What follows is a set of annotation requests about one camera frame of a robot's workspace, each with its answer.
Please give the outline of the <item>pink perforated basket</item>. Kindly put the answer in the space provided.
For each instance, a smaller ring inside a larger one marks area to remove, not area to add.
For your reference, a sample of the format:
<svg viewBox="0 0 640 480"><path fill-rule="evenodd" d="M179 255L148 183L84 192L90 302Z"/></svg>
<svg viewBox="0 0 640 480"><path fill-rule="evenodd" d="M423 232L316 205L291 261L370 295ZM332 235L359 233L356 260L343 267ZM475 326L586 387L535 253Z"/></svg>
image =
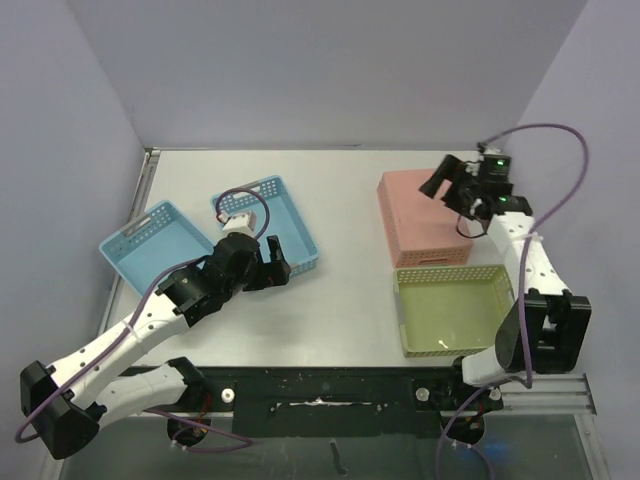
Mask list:
<svg viewBox="0 0 640 480"><path fill-rule="evenodd" d="M432 169L387 171L377 187L387 245L394 268L464 265L473 243L457 215L419 188Z"/></svg>

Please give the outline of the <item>black table front rail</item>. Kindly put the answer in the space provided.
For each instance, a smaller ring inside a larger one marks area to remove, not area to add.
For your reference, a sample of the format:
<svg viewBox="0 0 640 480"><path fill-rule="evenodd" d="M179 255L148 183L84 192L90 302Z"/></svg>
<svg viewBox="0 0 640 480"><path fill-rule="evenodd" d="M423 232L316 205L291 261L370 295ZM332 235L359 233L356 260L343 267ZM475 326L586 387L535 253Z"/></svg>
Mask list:
<svg viewBox="0 0 640 480"><path fill-rule="evenodd" d="M457 409L488 413L500 399L463 383L455 367L204 367L206 393L171 413L208 406L228 414L233 433L278 437L436 438L444 416Z"/></svg>

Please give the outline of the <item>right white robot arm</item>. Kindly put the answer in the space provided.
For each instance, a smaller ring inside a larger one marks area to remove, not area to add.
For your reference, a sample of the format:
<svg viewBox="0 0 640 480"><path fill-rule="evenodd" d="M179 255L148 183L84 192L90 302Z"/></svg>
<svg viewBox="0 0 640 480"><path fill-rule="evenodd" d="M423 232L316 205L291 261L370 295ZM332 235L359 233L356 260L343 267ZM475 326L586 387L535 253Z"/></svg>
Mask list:
<svg viewBox="0 0 640 480"><path fill-rule="evenodd" d="M464 357L462 374L445 384L446 399L459 409L478 401L486 384L572 371L591 318L588 298L572 293L552 266L528 200L513 192L510 166L504 154L484 154L477 162L448 154L419 188L480 223L503 256L515 297L493 345Z"/></svg>

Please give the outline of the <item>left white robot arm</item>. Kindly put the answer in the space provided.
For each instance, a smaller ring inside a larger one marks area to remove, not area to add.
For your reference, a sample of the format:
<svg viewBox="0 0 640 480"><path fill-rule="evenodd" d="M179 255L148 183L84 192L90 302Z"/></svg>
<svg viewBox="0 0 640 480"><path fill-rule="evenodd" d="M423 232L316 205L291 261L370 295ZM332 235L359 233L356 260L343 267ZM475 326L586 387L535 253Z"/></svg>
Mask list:
<svg viewBox="0 0 640 480"><path fill-rule="evenodd" d="M19 386L25 422L16 443L39 440L61 460L130 415L156 406L198 407L205 380L184 357L143 374L124 372L156 346L219 312L236 294L288 284L291 267L279 238L272 235L267 244L264 258L256 239L228 234L210 254L162 271L132 314L89 344L49 365L34 361L24 367Z"/></svg>

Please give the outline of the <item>small blue perforated basket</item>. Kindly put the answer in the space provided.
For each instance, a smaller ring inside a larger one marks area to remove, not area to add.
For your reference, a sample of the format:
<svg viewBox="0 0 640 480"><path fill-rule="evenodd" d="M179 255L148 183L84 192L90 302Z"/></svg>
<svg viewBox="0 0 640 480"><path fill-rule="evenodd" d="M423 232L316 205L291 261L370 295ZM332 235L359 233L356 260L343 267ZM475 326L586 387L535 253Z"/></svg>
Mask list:
<svg viewBox="0 0 640 480"><path fill-rule="evenodd" d="M212 242L173 203L157 203L103 240L99 250L142 295L162 271L213 251Z"/></svg>

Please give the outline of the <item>yellow-green perforated basket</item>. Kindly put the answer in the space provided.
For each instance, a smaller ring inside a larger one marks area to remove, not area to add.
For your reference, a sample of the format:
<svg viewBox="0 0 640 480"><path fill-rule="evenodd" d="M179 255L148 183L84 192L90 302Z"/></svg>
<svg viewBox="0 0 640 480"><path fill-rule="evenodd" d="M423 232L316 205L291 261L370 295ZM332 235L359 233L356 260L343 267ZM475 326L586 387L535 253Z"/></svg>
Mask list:
<svg viewBox="0 0 640 480"><path fill-rule="evenodd" d="M393 293L407 358L479 353L494 344L515 304L502 265L398 269Z"/></svg>

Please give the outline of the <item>large blue perforated basket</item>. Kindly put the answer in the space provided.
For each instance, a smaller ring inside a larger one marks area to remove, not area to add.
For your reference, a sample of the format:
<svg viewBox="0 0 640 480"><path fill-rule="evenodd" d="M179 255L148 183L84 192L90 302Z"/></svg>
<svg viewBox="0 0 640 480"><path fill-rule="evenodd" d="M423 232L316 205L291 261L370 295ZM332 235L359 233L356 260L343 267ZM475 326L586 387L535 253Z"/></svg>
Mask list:
<svg viewBox="0 0 640 480"><path fill-rule="evenodd" d="M274 175L242 185L241 188L259 195L270 212L269 225L259 240L263 255L267 257L269 253L266 237L277 235L284 257L291 267L292 277L313 270L317 265L318 249L284 180ZM255 229L259 230L264 225L264 206L254 195L234 192L218 201L220 196L221 193L218 193L211 198L214 213L218 210L228 215L252 212L256 216Z"/></svg>

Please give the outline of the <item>aluminium frame rail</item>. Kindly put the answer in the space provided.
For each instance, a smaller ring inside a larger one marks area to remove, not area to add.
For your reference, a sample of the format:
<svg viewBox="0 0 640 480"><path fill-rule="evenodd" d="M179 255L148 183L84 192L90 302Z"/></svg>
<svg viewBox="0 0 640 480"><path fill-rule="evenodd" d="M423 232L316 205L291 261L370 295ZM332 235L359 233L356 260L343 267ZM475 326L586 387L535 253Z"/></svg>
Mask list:
<svg viewBox="0 0 640 480"><path fill-rule="evenodd" d="M595 415L596 404L586 374L534 375L527 389L518 382L500 387L500 414Z"/></svg>

